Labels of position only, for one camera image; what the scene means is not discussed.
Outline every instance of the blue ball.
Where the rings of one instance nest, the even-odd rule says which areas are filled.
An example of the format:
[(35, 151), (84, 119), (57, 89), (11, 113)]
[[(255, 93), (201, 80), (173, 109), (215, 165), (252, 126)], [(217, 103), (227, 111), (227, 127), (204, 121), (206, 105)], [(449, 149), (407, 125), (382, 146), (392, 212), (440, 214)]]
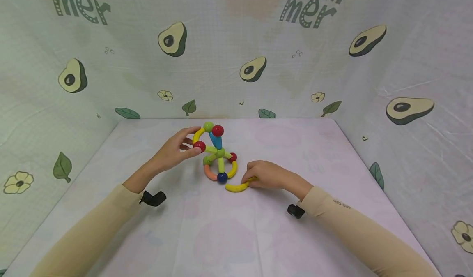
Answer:
[(227, 180), (228, 180), (228, 175), (226, 173), (223, 172), (223, 173), (217, 174), (218, 183), (226, 184)]

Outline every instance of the red ball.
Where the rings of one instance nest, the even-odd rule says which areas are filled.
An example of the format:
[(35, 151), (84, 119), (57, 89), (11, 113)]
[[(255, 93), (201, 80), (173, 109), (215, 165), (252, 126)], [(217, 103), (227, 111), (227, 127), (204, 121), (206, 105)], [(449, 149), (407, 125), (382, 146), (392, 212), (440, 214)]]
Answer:
[(204, 143), (204, 142), (196, 142), (196, 143), (194, 143), (194, 148), (195, 148), (195, 147), (199, 147), (199, 148), (202, 150), (202, 152), (205, 152), (205, 143)]
[(237, 160), (237, 154), (234, 152), (231, 152), (230, 155), (232, 156), (230, 159), (228, 159), (230, 162), (236, 161)]
[(212, 134), (213, 134), (215, 137), (223, 136), (223, 127), (221, 127), (220, 125), (215, 125), (215, 126), (212, 128)]

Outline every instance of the green ball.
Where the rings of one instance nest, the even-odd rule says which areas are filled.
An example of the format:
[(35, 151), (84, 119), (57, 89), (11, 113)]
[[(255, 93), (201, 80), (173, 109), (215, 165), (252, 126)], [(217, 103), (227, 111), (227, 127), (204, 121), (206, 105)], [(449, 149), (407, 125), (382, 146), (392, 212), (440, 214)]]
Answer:
[(225, 149), (221, 148), (220, 150), (217, 150), (217, 153), (215, 154), (217, 158), (222, 158), (225, 155)]
[(209, 158), (208, 157), (204, 157), (204, 165), (211, 165), (212, 162), (209, 161)]
[(204, 130), (207, 132), (207, 133), (210, 133), (212, 132), (212, 128), (214, 127), (214, 124), (212, 122), (205, 122), (204, 124)]

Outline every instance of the flower print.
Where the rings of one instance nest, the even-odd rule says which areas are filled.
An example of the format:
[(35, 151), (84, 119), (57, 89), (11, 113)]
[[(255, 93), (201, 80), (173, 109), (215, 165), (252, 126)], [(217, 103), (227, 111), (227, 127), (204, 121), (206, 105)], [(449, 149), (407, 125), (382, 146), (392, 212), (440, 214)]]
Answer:
[(318, 92), (318, 93), (312, 94), (313, 102), (321, 102), (324, 98), (325, 98), (325, 93)]
[(473, 226), (457, 221), (453, 226), (452, 235), (463, 250), (473, 253)]
[(10, 176), (4, 184), (3, 192), (6, 194), (21, 194), (27, 190), (34, 178), (28, 172), (18, 171), (15, 175)]
[(162, 100), (166, 100), (167, 102), (172, 100), (172, 93), (170, 91), (161, 90), (158, 92), (158, 95)]

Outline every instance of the arm sleeve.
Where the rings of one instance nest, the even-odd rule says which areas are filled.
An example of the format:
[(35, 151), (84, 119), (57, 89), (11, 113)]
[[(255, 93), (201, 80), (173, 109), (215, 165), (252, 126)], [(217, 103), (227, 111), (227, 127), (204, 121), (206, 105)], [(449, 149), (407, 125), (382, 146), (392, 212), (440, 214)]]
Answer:
[(361, 262), (380, 277), (433, 277), (438, 274), (410, 246), (320, 187), (298, 205), (335, 234)]
[(30, 277), (87, 274), (113, 236), (139, 210), (142, 196), (122, 185), (115, 187), (49, 250)]

